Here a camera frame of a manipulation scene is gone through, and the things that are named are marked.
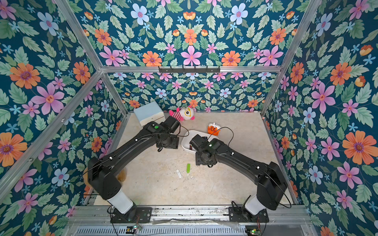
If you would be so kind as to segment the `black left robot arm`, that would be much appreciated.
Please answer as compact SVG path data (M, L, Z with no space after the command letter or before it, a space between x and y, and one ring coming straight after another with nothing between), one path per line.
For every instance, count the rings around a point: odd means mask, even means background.
M89 185L119 213L126 215L135 211L136 204L123 192L118 175L153 145L159 151L164 148L177 149L179 137L174 133L180 127L180 122L173 117L168 117L160 124L150 122L120 148L101 159L92 158L86 172Z

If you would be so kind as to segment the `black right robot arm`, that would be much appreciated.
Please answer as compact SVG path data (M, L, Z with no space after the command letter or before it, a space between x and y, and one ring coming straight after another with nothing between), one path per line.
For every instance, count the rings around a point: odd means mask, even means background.
M233 150L219 139L194 136L190 145L195 150L196 165L224 164L241 173L257 186L257 192L244 204L246 211L257 215L263 209L276 210L288 188L287 181L275 162L259 162Z

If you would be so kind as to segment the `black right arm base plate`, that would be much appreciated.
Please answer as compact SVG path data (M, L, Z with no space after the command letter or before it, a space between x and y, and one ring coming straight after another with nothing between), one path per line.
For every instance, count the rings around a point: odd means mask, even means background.
M247 210L241 210L239 207L231 206L228 208L230 222L238 223L268 223L269 217L267 211L261 210L258 214L253 215Z

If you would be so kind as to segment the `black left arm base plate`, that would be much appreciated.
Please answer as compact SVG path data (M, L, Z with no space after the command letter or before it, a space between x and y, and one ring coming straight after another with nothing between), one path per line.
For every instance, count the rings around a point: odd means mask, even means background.
M149 223L152 216L151 207L133 206L127 213L120 213L115 207L111 206L108 209L110 214L110 222L113 224L123 223Z

